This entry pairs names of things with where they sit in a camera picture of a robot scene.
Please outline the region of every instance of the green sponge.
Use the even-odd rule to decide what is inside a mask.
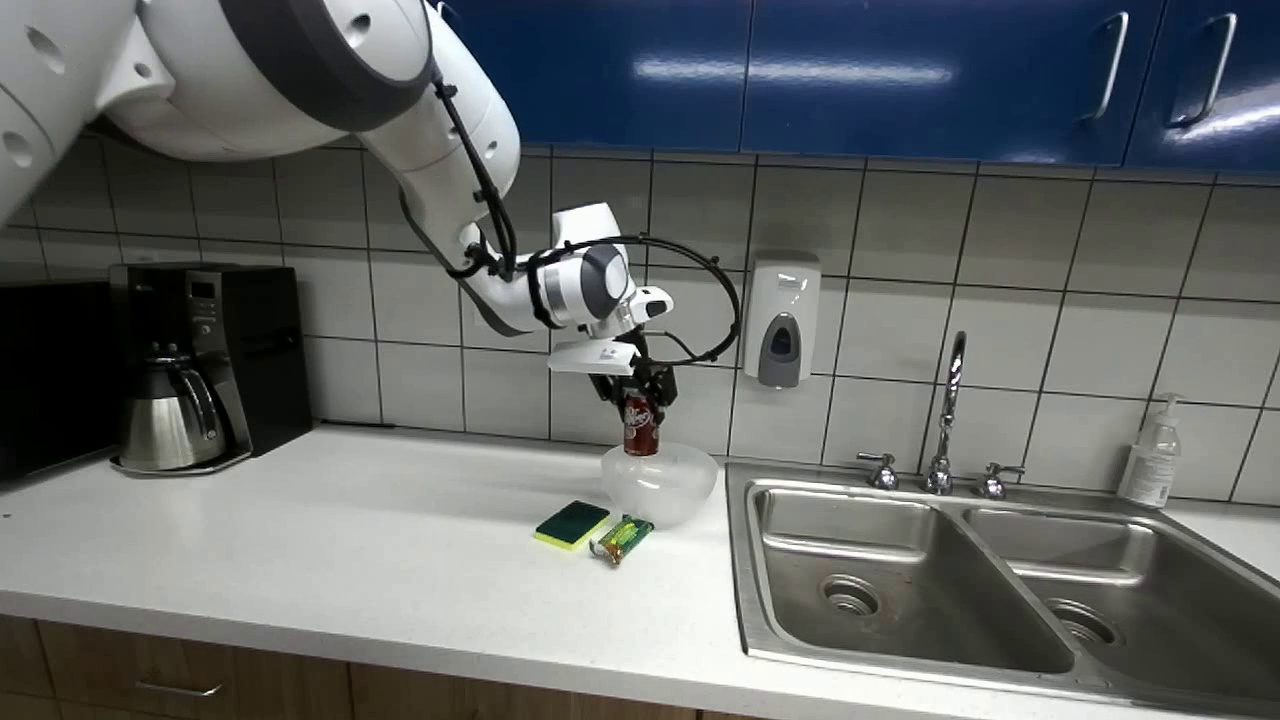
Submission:
[[[601,519],[608,517],[608,507],[573,501],[565,503],[555,517],[548,517],[542,526],[537,526],[537,540],[553,543],[558,551],[573,551],[591,528],[601,528]]]

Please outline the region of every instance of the soap dispenser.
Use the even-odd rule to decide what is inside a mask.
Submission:
[[[749,301],[743,375],[795,388],[812,371],[824,275],[812,261],[754,261]]]
[[[1126,443],[1126,464],[1120,477],[1115,495],[1146,507],[1164,507],[1170,479],[1178,473],[1178,437],[1175,437],[1175,396],[1167,396],[1152,418],[1145,421],[1134,443]]]

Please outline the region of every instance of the black appliance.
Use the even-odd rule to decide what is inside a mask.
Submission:
[[[103,456],[119,396],[112,285],[0,289],[0,484]]]
[[[186,473],[271,452],[317,425],[293,268],[127,266],[112,285],[134,392],[156,392],[142,380],[156,375],[156,360],[177,360],[211,388],[224,450],[193,460]]]

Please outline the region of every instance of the blue cabinet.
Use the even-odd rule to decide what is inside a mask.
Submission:
[[[1280,173],[1280,0],[1175,0],[1126,166]]]
[[[528,146],[741,154],[749,0],[450,0]]]
[[[750,0],[743,150],[1120,166],[1164,0]]]

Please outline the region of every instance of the clear bowl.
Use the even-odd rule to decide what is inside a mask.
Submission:
[[[674,528],[709,503],[724,473],[709,452],[665,440],[656,456],[626,456],[615,443],[602,452],[601,477],[615,513]]]

